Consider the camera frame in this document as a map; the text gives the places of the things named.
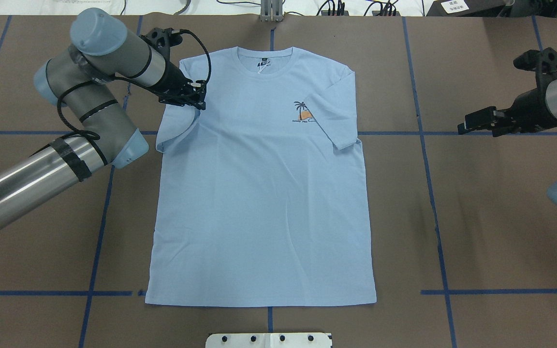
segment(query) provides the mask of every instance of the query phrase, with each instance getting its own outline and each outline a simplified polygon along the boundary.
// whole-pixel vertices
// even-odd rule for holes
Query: brown table surface
[[[103,169],[0,232],[0,347],[202,348],[210,333],[322,331],[338,348],[557,347],[557,128],[457,136],[464,114],[535,87],[513,58],[557,50],[552,18],[122,17],[191,29],[210,51],[298,46],[356,72],[377,304],[186,308],[144,303],[161,155]],[[0,17],[0,171],[66,131],[33,88],[73,17]],[[192,40],[172,60],[201,53]],[[126,84],[111,90],[123,101]],[[155,142],[164,106],[127,111]]]

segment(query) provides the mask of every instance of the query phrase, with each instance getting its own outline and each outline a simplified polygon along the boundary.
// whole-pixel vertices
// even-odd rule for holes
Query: wire
[[[177,11],[173,15],[178,15],[178,14],[184,13],[188,9],[188,7],[191,5],[191,2],[192,2],[192,0],[186,0],[186,4],[184,5],[184,7],[182,7],[181,10]]]
[[[389,15],[393,15],[393,8],[394,8],[394,12],[396,13],[396,7],[394,7],[393,3],[390,2],[381,2],[381,1],[372,1],[371,4],[369,5],[369,7],[367,7],[367,9],[365,10],[365,14],[363,14],[363,17],[369,13],[369,9],[371,8],[371,6],[373,6],[374,4],[380,4],[380,13],[378,13],[378,15],[382,15],[382,13],[388,13]]]
[[[225,4],[225,5],[251,4],[251,5],[255,5],[255,6],[261,6],[261,4],[257,4],[256,2],[252,2],[252,1],[227,2],[227,1],[216,0],[216,2],[218,2],[219,4]]]
[[[332,11],[334,12],[334,0],[326,0],[323,4],[321,4],[321,6],[319,6],[318,13],[315,15],[319,15],[326,4],[328,4],[328,14],[330,14],[330,3],[332,3]]]
[[[345,2],[338,0],[337,3],[337,13],[333,15],[345,15]]]
[[[81,82],[80,84],[77,84],[76,86],[73,86],[73,87],[69,88],[68,90],[66,90],[66,92],[62,93],[60,95],[60,97],[57,98],[57,114],[59,115],[59,119],[64,123],[64,125],[66,125],[66,127],[70,128],[70,130],[73,133],[79,134],[80,136],[83,136],[88,140],[99,140],[100,136],[98,135],[98,133],[92,132],[91,130],[90,131],[89,130],[88,131],[87,130],[80,130],[79,128],[76,128],[71,123],[69,123],[68,120],[66,119],[66,117],[64,116],[64,113],[61,110],[61,104],[64,101],[64,98],[66,97],[66,95],[69,95],[70,93],[74,92],[78,88],[81,88],[81,87],[84,87],[84,86],[89,86],[91,84],[94,84],[94,82],[92,80]]]
[[[207,79],[205,79],[205,83],[208,83],[210,81],[210,76],[212,75],[212,61],[210,61],[210,53],[208,53],[207,48],[205,48],[201,39],[199,39],[199,37],[197,37],[197,35],[195,35],[192,31],[188,29],[181,29],[179,32],[192,36],[195,40],[197,40],[197,42],[199,42],[201,48],[203,48],[203,52],[207,57]]]

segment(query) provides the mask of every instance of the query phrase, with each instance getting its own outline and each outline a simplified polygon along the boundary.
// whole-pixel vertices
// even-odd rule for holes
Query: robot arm
[[[0,174],[0,229],[105,165],[122,168],[148,151],[139,129],[104,86],[107,82],[129,81],[155,93],[162,103],[205,109],[210,73],[205,81],[193,82],[169,60],[182,33],[201,44],[209,63],[207,49],[190,31],[153,29],[137,37],[100,9],[79,14],[70,31],[73,44],[34,76],[38,92],[57,106],[73,132]],[[60,108],[66,105],[84,130],[64,119]]]
[[[509,133],[541,132],[557,127],[557,52],[530,50],[513,61],[516,68],[535,71],[537,88],[519,95],[505,110],[489,106],[466,115],[458,134],[490,130],[494,137]],[[547,190],[557,204],[557,181]]]

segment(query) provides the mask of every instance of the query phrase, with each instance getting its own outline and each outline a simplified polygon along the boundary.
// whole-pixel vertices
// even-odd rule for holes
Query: t-shirt hem
[[[146,296],[146,304],[167,305],[167,306],[190,306],[190,307],[337,307],[337,306],[357,306],[375,304],[378,301],[376,296],[354,299],[354,297],[338,299],[311,299],[294,301],[293,299],[277,300],[276,298],[267,299],[244,299],[244,301],[234,301],[233,299],[212,299],[212,301],[186,300],[186,299],[165,299],[159,297]]]

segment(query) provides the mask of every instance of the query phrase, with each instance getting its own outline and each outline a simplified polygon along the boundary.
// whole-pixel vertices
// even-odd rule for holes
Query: t-shirt
[[[300,48],[212,53],[207,108],[167,106],[146,303],[376,302],[354,72]],[[179,68],[205,79],[207,58]]]

